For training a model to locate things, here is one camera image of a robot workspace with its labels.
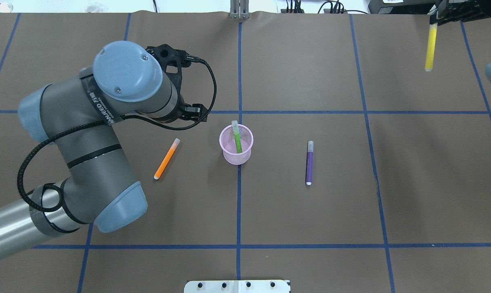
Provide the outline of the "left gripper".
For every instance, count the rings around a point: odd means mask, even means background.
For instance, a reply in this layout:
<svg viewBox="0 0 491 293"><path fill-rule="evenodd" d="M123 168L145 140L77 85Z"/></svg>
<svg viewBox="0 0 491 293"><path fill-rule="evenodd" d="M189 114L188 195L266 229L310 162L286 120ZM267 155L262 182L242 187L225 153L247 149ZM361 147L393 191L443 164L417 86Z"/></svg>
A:
<svg viewBox="0 0 491 293"><path fill-rule="evenodd" d="M206 122L208 109L202 104L188 104L183 98L177 98L175 105L172 100L169 104L156 113L156 121L163 124L175 122L183 115L183 119L193 122Z"/></svg>

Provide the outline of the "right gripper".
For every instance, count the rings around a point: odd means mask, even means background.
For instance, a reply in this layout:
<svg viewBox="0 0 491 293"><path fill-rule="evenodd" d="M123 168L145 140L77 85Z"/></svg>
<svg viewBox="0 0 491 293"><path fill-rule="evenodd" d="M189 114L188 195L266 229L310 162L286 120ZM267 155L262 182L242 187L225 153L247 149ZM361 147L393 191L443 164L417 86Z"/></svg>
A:
<svg viewBox="0 0 491 293"><path fill-rule="evenodd" d="M489 0L437 0L429 12L429 24L440 26L447 22L472 22L487 18Z"/></svg>

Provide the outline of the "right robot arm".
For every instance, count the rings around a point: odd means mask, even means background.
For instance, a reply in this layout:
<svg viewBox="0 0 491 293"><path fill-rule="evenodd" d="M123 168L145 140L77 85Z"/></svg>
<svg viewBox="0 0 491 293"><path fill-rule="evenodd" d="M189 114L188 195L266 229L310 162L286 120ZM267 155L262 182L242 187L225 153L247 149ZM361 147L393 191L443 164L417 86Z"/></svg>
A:
<svg viewBox="0 0 491 293"><path fill-rule="evenodd" d="M491 0L436 0L429 23L442 26L450 22L475 22L491 18ZM491 83L491 62L485 67Z"/></svg>

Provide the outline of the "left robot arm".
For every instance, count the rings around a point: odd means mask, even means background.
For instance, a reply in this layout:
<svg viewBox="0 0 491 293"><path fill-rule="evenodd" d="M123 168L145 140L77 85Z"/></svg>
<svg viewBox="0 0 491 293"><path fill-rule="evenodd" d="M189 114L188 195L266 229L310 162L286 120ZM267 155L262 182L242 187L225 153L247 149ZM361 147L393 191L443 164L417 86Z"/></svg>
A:
<svg viewBox="0 0 491 293"><path fill-rule="evenodd" d="M17 114L38 145L16 175L20 200L0 208L0 261L50 239L94 224L113 232L143 216L148 203L113 125L139 119L163 129L206 122L209 107L188 104L180 93L182 69L192 63L214 73L204 59L167 44L143 48L130 41L105 45L93 64L65 81L24 98ZM33 158L55 144L70 172L67 179L28 191L24 175Z"/></svg>

